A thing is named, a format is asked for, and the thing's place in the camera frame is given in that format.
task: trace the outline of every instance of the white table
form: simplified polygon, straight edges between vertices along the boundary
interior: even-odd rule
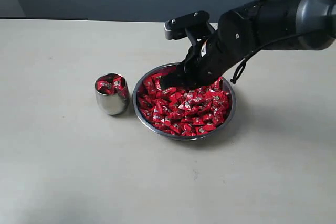
[[[335,223],[336,47],[256,55],[204,141],[98,109],[97,77],[132,92],[188,47],[160,23],[0,20],[0,223]]]

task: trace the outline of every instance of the bowl rim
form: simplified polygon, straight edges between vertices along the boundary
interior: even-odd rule
[[[232,107],[231,107],[231,111],[230,114],[228,115],[228,117],[226,118],[225,122],[220,125],[217,129],[210,131],[209,133],[203,134],[203,135],[197,135],[197,136],[175,136],[175,135],[171,135],[168,133],[165,133],[163,131],[160,131],[159,129],[155,128],[154,126],[152,126],[149,122],[147,122],[147,120],[142,116],[139,108],[138,108],[138,101],[137,101],[137,93],[138,93],[138,89],[140,87],[140,85],[142,84],[143,80],[150,74],[155,73],[156,71],[165,68],[165,67],[170,67],[170,66],[176,66],[178,65],[179,62],[176,63],[168,63],[168,64],[164,64],[161,66],[158,66],[154,69],[152,69],[151,71],[147,72],[146,74],[143,75],[143,77],[137,82],[137,84],[134,87],[133,90],[133,95],[132,95],[132,100],[133,100],[133,106],[134,106],[134,110],[135,110],[135,114],[137,115],[137,117],[139,118],[139,120],[147,127],[149,128],[151,131],[160,134],[162,136],[166,136],[175,140],[180,140],[180,141],[192,141],[192,140],[200,140],[203,139],[205,137],[208,137],[210,135],[213,135],[215,133],[218,132],[219,129],[224,128],[233,118],[235,111],[236,111],[236,105],[237,105],[237,101],[236,101],[236,94],[235,91],[233,90],[232,86],[230,85],[230,83],[223,77],[223,84],[225,84],[225,86],[228,87],[230,93],[231,93],[231,98],[232,98]]]

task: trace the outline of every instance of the metal cup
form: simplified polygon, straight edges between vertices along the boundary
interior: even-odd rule
[[[112,82],[117,76],[121,77],[123,89],[114,94],[103,94],[97,90],[98,81]],[[108,115],[118,115],[123,113],[130,103],[130,93],[127,87],[126,80],[123,76],[116,73],[109,73],[99,77],[94,85],[96,91],[96,100],[99,108]]]

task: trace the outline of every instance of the table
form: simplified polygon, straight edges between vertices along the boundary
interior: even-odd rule
[[[188,47],[161,23],[0,20],[0,223],[334,223],[336,46],[256,55],[204,141],[98,109],[100,75],[132,92]]]

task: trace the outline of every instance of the black cable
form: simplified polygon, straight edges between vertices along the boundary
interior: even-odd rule
[[[278,43],[278,42],[281,42],[281,41],[284,41],[284,40],[287,40],[287,39],[293,39],[293,38],[298,38],[298,37],[301,37],[303,35],[306,35],[306,34],[311,34],[311,33],[316,33],[317,31],[320,31],[320,30],[314,30],[314,31],[307,31],[307,32],[304,32],[304,33],[299,33],[299,34],[292,34],[292,35],[288,35],[288,36],[285,36],[285,37],[282,37],[280,39],[276,39],[276,40],[273,40],[267,44],[264,44],[260,47],[258,47],[257,49],[253,50],[252,52],[250,52],[243,60],[242,62],[238,65],[238,67],[236,68],[234,74],[233,74],[233,78],[230,80],[233,84],[236,84],[238,79],[240,78],[240,76],[243,74],[244,72],[244,69],[246,67],[246,63],[248,62],[249,59],[251,59],[255,54],[257,54],[258,52],[260,52],[263,48],[265,47],[268,47],[272,44],[275,44],[275,43]]]

